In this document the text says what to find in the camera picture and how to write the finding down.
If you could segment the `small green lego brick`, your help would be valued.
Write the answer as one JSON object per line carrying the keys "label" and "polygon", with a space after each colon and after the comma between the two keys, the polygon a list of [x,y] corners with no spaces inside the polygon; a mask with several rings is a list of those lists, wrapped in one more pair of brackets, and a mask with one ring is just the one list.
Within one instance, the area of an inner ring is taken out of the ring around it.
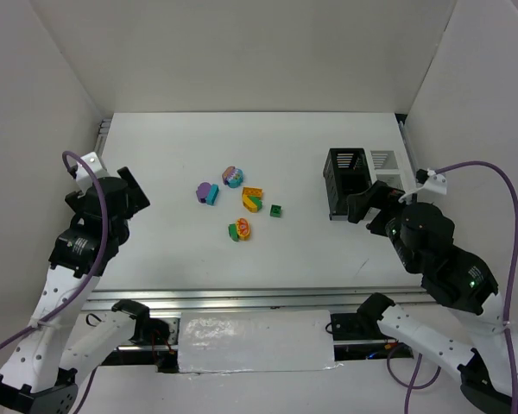
{"label": "small green lego brick", "polygon": [[272,204],[271,205],[269,214],[272,217],[280,218],[281,217],[281,213],[282,213],[282,208],[281,208],[280,205],[277,205],[277,204]]}

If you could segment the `yellow curved lego piece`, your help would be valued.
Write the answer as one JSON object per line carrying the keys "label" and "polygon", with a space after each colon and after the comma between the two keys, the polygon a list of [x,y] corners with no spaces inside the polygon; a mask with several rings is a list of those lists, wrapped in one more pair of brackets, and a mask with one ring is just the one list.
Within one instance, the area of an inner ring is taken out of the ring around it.
{"label": "yellow curved lego piece", "polygon": [[257,196],[242,195],[243,206],[251,213],[257,213],[262,209],[262,200]]}

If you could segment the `orange printed lego piece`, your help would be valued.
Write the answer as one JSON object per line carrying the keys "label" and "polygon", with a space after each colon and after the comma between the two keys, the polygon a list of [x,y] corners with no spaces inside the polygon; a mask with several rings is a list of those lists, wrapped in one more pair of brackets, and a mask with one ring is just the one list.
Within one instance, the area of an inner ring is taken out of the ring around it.
{"label": "orange printed lego piece", "polygon": [[237,237],[239,240],[245,241],[251,237],[251,226],[250,222],[243,217],[236,220]]}

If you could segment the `teal lego brick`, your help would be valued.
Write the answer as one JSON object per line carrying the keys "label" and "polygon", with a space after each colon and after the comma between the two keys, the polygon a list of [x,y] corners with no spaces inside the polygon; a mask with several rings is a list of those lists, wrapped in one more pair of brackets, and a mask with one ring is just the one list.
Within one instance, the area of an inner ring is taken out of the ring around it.
{"label": "teal lego brick", "polygon": [[210,190],[205,198],[205,202],[208,205],[214,205],[219,193],[219,187],[216,184],[210,186]]}

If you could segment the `orange lego brick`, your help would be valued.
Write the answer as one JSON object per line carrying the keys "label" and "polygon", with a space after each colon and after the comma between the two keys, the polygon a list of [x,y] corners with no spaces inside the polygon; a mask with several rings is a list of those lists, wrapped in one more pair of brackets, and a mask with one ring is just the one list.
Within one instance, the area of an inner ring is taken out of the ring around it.
{"label": "orange lego brick", "polygon": [[242,195],[247,197],[262,198],[262,189],[257,187],[245,186],[242,189]]}

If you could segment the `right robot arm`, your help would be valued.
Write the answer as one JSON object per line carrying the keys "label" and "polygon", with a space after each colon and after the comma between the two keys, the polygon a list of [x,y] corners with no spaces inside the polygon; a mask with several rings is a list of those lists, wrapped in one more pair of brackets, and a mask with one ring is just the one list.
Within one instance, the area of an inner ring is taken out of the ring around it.
{"label": "right robot arm", "polygon": [[436,363],[480,411],[518,413],[518,335],[505,322],[495,277],[481,258],[455,246],[454,222],[437,206],[403,203],[403,194],[376,181],[348,196],[348,220],[357,224],[377,209],[368,230],[389,238],[405,270],[421,277],[421,287],[457,318],[471,343],[429,328],[379,292],[358,307],[360,330],[394,338]]}

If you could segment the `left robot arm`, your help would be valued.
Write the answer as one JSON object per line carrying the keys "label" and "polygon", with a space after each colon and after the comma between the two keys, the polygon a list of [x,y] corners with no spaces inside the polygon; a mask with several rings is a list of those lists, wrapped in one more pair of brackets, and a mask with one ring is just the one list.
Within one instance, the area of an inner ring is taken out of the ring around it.
{"label": "left robot arm", "polygon": [[150,202],[129,168],[117,176],[98,173],[107,208],[107,245],[95,275],[83,282],[98,258],[102,223],[97,189],[74,191],[66,202],[74,212],[56,239],[41,298],[31,322],[0,369],[0,405],[21,413],[67,413],[79,386],[118,346],[165,344],[169,324],[152,318],[148,306],[121,299],[111,313],[74,344],[68,342],[79,313],[109,260],[129,238],[128,221]]}

